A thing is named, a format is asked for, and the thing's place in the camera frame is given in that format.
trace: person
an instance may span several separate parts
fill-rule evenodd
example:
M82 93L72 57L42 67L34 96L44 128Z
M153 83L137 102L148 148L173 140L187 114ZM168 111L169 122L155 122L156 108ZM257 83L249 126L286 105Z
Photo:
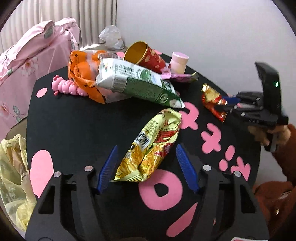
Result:
M266 182L254 190L268 224L270 237L273 237L284 224L287 226L286 220L296 207L296 129L289 124L268 131L256 126L249 126L248 130L255 136L255 141L261 142L262 145L269 145L267 133L278 133L278 148L272 155L282 168L287 181Z

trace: orange plastic bag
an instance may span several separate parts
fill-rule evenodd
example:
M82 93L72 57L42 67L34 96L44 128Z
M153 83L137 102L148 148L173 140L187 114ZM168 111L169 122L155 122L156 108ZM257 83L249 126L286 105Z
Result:
M100 91L93 86L99 73L100 60L98 54L106 51L98 50L95 53L72 51L69 59L69 79L73 80L78 87L88 93L89 97L96 102L105 104L106 99Z

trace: beige curtain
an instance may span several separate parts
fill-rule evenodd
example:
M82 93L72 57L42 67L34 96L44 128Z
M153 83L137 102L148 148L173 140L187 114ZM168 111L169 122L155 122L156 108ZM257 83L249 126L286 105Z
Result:
M116 25L117 0L23 0L0 32L0 54L42 21L75 18L81 29L79 47L99 43L100 32Z

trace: hand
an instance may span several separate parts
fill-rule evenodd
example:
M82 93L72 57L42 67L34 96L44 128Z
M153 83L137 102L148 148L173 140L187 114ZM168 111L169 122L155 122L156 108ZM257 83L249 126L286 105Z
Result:
M277 145L285 145L291 136L291 131L288 126L276 126L273 130L264 130L258 126L248 126L248 131L255 136L255 141L261 142L261 145L268 146L269 140L266 137L266 133L278 133Z

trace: silver screw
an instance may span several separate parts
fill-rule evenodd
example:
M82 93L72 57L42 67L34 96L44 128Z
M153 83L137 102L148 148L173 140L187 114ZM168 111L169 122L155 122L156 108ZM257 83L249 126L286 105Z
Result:
M90 172L90 171L93 170L93 167L92 167L92 166L86 166L86 167L84 168L84 170L85 170L86 172Z
M61 176L61 172L55 172L54 173L54 177L59 177L59 176Z
M204 165L202 168L203 168L205 171L210 171L210 170L212 169L210 165Z
M234 172L234 175L235 175L236 177L241 177L241 176L242 176L242 173L239 172L239 171L235 171L235 172Z

